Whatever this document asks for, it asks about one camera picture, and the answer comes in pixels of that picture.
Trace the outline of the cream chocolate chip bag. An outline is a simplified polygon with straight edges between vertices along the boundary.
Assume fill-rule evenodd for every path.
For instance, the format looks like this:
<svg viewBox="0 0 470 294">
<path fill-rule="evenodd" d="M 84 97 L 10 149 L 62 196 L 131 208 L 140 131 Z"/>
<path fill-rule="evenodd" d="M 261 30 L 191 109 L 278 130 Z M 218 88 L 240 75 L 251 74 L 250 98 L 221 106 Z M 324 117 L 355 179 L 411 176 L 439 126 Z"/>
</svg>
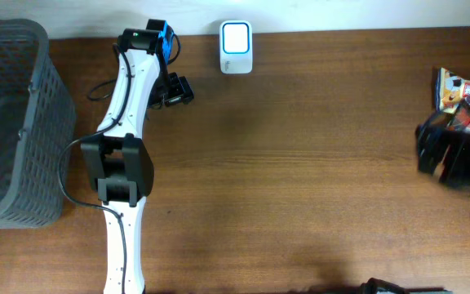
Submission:
<svg viewBox="0 0 470 294">
<path fill-rule="evenodd" d="M 461 78 L 445 68 L 438 70 L 435 105 L 436 110 L 452 114 L 459 103 L 470 98 L 470 80 Z"/>
</svg>

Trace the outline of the black orange snack packet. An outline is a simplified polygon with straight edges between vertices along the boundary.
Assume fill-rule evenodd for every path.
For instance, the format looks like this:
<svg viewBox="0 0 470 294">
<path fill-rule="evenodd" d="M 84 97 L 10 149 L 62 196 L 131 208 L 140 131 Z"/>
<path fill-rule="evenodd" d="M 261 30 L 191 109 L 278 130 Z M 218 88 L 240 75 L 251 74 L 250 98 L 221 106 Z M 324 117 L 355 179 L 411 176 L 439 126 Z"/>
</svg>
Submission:
<svg viewBox="0 0 470 294">
<path fill-rule="evenodd" d="M 451 131 L 464 131 L 470 124 L 470 98 L 461 100 L 447 125 Z"/>
</svg>

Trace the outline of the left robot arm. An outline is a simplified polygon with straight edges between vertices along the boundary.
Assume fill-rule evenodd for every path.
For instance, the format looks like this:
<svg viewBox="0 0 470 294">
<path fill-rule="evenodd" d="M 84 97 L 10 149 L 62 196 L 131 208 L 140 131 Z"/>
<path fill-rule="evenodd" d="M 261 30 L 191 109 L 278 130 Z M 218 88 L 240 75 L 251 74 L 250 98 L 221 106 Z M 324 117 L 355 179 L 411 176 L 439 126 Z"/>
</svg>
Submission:
<svg viewBox="0 0 470 294">
<path fill-rule="evenodd" d="M 141 230 L 154 182 L 154 166 L 142 136 L 148 109 L 187 104 L 194 98 L 184 76 L 168 66 L 180 41 L 164 20 L 125 29 L 114 46 L 118 72 L 97 132 L 82 140 L 91 188 L 98 194 L 107 234 L 106 293 L 143 293 Z"/>
</svg>

